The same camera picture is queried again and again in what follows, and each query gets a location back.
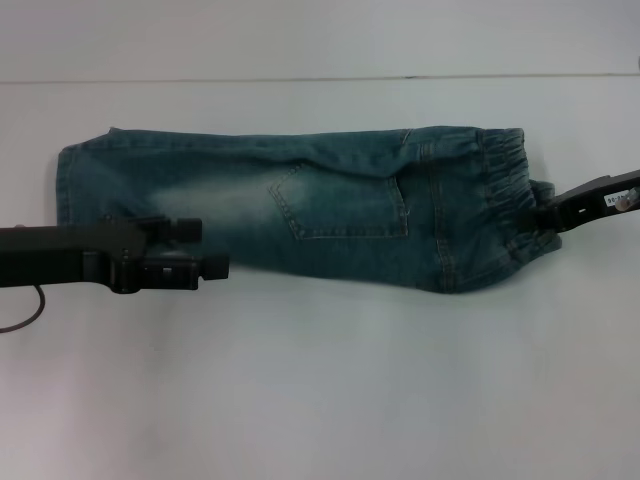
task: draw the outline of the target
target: back pocket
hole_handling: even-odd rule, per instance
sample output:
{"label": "back pocket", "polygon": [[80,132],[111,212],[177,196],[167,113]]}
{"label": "back pocket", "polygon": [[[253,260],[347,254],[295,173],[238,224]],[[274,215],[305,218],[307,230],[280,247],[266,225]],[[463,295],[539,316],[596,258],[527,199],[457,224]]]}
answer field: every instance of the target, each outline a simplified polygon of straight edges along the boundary
{"label": "back pocket", "polygon": [[269,192],[298,240],[408,235],[395,177],[368,178],[300,164]]}

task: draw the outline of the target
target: seam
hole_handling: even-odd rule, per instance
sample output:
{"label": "seam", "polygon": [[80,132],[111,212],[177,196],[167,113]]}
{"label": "seam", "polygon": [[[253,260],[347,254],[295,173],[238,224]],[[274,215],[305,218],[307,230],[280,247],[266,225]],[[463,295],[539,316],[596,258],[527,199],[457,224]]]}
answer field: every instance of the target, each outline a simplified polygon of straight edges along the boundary
{"label": "seam", "polygon": [[407,139],[409,138],[409,135],[411,135],[411,132],[413,132],[413,128],[409,128],[407,130],[407,133],[405,134],[404,138],[402,139],[402,143],[400,145],[404,145],[405,143],[407,143]]}
{"label": "seam", "polygon": [[[482,136],[482,140],[478,143],[480,144],[482,149],[481,150],[482,151],[482,170],[485,175],[485,182],[484,182],[485,200],[487,201],[487,205],[489,205],[489,208],[491,209],[492,218],[495,222],[496,229],[498,230],[498,232],[500,233],[500,236],[503,239],[502,244],[505,250],[510,255],[513,261],[516,261],[518,262],[518,264],[520,264],[521,262],[518,260],[518,256],[516,254],[517,248],[514,245],[514,243],[511,240],[509,240],[508,232],[503,226],[503,214],[499,212],[499,207],[496,203],[495,197],[493,196],[493,191],[491,187],[491,175],[490,175],[491,165],[489,163],[489,156],[493,155],[493,153],[486,152],[485,138],[484,138],[485,132],[484,131],[478,132],[478,135]],[[499,148],[502,156],[502,165],[504,165],[507,170],[509,206],[506,208],[508,208],[509,212],[511,212],[512,204],[513,204],[513,201],[512,201],[513,200],[513,183],[512,183],[512,172],[511,172],[512,167],[511,167],[511,163],[507,159],[507,154],[504,147],[504,135],[500,137]]]}
{"label": "seam", "polygon": [[[422,158],[424,158],[424,153],[424,145],[421,145]],[[425,167],[427,169],[427,175],[429,176],[431,199],[433,201],[434,237],[436,240],[438,255],[440,257],[440,265],[442,266],[442,291],[444,293],[450,293],[454,290],[455,278],[453,274],[451,255],[449,253],[449,245],[444,233],[444,207],[442,204],[442,196],[440,194],[440,185],[432,162],[425,162]]]}
{"label": "seam", "polygon": [[503,255],[502,257],[500,257],[494,262],[494,265],[489,270],[485,270],[483,272],[477,273],[470,277],[465,277],[464,279],[457,281],[456,290],[455,291],[451,290],[446,293],[458,293],[460,291],[460,287],[465,287],[470,283],[476,282],[478,280],[483,280],[486,277],[494,276],[497,273],[502,273],[504,272],[505,267],[512,267],[512,268],[518,269],[519,267],[521,267],[521,265],[517,261],[515,261],[513,258],[511,258],[511,256],[509,256],[508,254]]}
{"label": "seam", "polygon": [[[387,179],[386,190],[391,201],[392,206],[396,210],[398,226],[393,227],[381,227],[379,225],[361,225],[361,226],[344,226],[344,227],[327,227],[327,228],[314,228],[303,225],[300,223],[294,213],[292,212],[288,202],[280,193],[280,186],[293,175],[297,174],[305,164],[300,163],[294,168],[289,170],[285,175],[282,175],[276,180],[273,185],[268,187],[268,191],[275,199],[280,211],[284,215],[289,227],[291,228],[294,237],[297,240],[313,240],[319,238],[396,238],[408,236],[407,217],[405,213],[405,203],[402,198],[400,189],[398,188],[395,177]],[[366,233],[366,230],[371,231],[385,231],[387,233]],[[348,233],[349,231],[362,232],[362,233]]]}

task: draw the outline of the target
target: white backdrop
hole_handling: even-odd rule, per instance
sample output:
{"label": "white backdrop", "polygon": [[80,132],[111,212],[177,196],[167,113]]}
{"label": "white backdrop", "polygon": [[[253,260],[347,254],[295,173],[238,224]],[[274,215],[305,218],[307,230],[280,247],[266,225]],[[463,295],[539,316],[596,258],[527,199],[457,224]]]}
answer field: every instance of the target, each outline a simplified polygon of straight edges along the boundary
{"label": "white backdrop", "polygon": [[0,81],[637,73],[637,0],[3,0]]}

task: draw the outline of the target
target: blue denim jeans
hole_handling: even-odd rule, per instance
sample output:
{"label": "blue denim jeans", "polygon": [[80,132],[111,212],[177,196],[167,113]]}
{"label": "blue denim jeans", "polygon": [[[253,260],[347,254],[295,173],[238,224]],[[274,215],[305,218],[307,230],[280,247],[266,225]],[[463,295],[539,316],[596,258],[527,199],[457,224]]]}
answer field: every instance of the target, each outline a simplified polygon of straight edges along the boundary
{"label": "blue denim jeans", "polygon": [[298,275],[437,292],[498,282],[560,248],[517,217],[553,196],[529,180],[520,129],[299,136],[112,129],[65,148],[58,223],[199,217],[201,254]]}

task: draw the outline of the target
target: white table surface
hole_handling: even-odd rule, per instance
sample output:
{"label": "white table surface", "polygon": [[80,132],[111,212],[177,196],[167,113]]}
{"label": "white table surface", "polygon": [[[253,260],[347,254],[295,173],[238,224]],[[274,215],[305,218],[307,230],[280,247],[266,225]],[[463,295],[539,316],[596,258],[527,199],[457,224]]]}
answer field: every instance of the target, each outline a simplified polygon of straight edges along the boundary
{"label": "white table surface", "polygon": [[[523,127],[564,191],[638,168],[637,78],[0,86],[0,220],[55,220],[55,155],[110,126]],[[640,215],[482,292],[233,268],[200,291],[45,288],[0,336],[3,478],[627,480],[640,471]],[[3,325],[36,306],[0,290]]]}

